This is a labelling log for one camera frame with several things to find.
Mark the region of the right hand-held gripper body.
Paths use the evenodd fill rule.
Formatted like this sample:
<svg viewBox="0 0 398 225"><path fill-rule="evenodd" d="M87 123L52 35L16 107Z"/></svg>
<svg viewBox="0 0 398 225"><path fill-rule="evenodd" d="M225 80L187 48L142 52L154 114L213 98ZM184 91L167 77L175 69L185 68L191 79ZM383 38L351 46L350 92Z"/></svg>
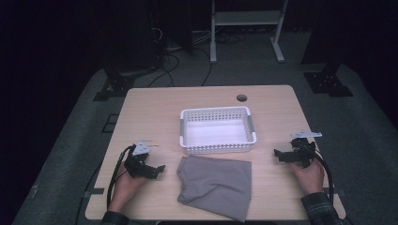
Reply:
<svg viewBox="0 0 398 225"><path fill-rule="evenodd" d="M301 162L303 168L307 168L311 165L314 158L317 157L315 143L309 142L309 138L321 137L321 132L312 132L302 130L297 133L291 134L291 145L294 152L298 155L298 159Z"/></svg>

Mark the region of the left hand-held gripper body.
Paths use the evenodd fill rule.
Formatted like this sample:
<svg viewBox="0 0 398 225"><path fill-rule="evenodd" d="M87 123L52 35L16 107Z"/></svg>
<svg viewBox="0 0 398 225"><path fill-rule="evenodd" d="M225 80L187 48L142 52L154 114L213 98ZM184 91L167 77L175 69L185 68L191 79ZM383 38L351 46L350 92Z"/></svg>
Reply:
<svg viewBox="0 0 398 225"><path fill-rule="evenodd" d="M145 164L149 152L149 147L142 141L129 147L124 166L131 177L143 177L144 172L152 172L151 166Z"/></svg>

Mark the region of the grey shorts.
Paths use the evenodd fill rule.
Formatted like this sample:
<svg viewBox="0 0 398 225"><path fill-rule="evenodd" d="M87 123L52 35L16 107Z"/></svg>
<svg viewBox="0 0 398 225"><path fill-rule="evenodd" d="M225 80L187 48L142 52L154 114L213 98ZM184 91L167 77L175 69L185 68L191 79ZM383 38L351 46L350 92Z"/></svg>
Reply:
<svg viewBox="0 0 398 225"><path fill-rule="evenodd" d="M190 207L246 220L252 198L252 164L249 161L189 156L180 160L177 200Z"/></svg>

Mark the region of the white plastic basket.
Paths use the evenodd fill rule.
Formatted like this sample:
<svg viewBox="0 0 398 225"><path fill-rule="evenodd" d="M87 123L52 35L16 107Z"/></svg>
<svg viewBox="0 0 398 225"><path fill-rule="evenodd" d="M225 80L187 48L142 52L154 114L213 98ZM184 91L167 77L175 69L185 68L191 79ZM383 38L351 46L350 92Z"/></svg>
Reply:
<svg viewBox="0 0 398 225"><path fill-rule="evenodd" d="M179 143L187 155L248 152L256 141L248 107L187 109L180 113Z"/></svg>

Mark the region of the person's right hand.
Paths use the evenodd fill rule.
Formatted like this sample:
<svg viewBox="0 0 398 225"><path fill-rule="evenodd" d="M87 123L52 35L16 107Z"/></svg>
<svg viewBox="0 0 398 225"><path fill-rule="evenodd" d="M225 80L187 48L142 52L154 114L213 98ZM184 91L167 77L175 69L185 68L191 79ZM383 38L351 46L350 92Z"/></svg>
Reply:
<svg viewBox="0 0 398 225"><path fill-rule="evenodd" d="M317 159L314 159L307 168L301 168L294 163L290 163L289 166L305 195L323 191L325 172Z"/></svg>

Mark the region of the person's left hand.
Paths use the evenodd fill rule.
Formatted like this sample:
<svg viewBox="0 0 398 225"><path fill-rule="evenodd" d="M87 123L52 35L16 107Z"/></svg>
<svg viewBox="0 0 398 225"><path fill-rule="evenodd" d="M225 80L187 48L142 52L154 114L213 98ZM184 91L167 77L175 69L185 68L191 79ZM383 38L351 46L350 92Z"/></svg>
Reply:
<svg viewBox="0 0 398 225"><path fill-rule="evenodd" d="M122 169L117 177L108 210L123 214L128 203L147 179L144 177L131 177L125 169Z"/></svg>

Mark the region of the black stand base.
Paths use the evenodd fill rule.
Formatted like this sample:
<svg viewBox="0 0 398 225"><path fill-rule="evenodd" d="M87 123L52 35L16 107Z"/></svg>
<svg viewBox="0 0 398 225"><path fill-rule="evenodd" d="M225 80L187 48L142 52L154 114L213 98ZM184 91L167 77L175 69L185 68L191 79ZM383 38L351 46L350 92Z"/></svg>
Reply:
<svg viewBox="0 0 398 225"><path fill-rule="evenodd" d="M340 63L326 63L322 70L305 72L304 77L315 94L328 94L333 98L352 97L350 89L337 77Z"/></svg>
<svg viewBox="0 0 398 225"><path fill-rule="evenodd" d="M134 86L135 80L153 73L157 67L108 66L103 70L106 81L101 90L94 96L94 101L106 101L109 98L122 98Z"/></svg>

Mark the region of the white metal stand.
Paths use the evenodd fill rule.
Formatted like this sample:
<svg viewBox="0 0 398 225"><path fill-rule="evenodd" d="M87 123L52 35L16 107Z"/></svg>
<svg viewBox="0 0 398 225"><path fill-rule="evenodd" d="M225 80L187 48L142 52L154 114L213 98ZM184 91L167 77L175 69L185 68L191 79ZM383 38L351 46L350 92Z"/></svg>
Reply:
<svg viewBox="0 0 398 225"><path fill-rule="evenodd" d="M217 62L216 28L219 26L245 26L245 25L275 25L276 32L270 38L270 43L276 55L277 61L285 61L279 45L280 34L283 28L284 17L288 5L288 0L283 0L280 10L269 11L229 11L222 12L216 10L215 0L211 2L211 30L209 44L209 61Z"/></svg>

